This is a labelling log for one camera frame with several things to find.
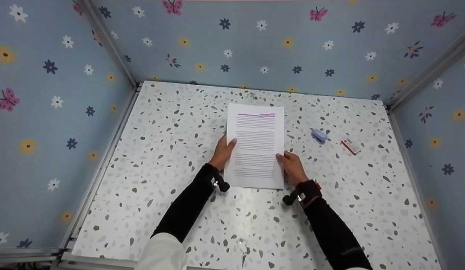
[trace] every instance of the speckled white surface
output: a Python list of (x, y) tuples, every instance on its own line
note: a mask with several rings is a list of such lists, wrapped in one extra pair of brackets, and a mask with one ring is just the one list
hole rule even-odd
[[(381, 101), (166, 82), (145, 82), (73, 255), (138, 260), (162, 214), (212, 156), (230, 102), (284, 106), (285, 149), (320, 183), (374, 269), (440, 268)], [(310, 128), (330, 141), (319, 145)], [(344, 150), (346, 137), (362, 144), (360, 154)], [(330, 269), (300, 207), (282, 204), (286, 192), (217, 191), (184, 243), (188, 265)]]

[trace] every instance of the black sleeve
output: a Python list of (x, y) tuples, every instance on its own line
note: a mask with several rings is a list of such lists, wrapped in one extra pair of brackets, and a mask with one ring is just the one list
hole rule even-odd
[(353, 267), (373, 270), (351, 230), (322, 197), (312, 201), (304, 212), (334, 270)]
[(204, 164), (189, 186), (172, 202), (151, 238), (159, 233), (168, 233), (182, 243), (214, 191), (212, 178), (217, 173), (214, 166)]

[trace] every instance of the white paper sheet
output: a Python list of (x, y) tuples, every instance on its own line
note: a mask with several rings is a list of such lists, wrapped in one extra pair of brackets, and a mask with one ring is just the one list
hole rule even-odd
[(229, 103), (227, 141), (237, 144), (224, 169), (231, 186), (284, 188), (276, 153), (284, 152), (284, 107)]

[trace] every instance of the blue stapler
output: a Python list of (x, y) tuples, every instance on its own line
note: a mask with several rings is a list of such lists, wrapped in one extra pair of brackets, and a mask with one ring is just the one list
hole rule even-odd
[(321, 130), (312, 129), (312, 128), (311, 130), (312, 130), (311, 136), (315, 138), (318, 141), (318, 143), (324, 144), (326, 142), (327, 135), (324, 132), (322, 132)]

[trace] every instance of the wall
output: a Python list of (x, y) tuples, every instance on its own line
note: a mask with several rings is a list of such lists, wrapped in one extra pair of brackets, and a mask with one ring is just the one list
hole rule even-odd
[(95, 3), (138, 80), (383, 101), (465, 31), (465, 0)]
[(448, 269), (465, 269), (465, 57), (396, 115)]
[(130, 94), (74, 4), (0, 1), (0, 248), (60, 244)]

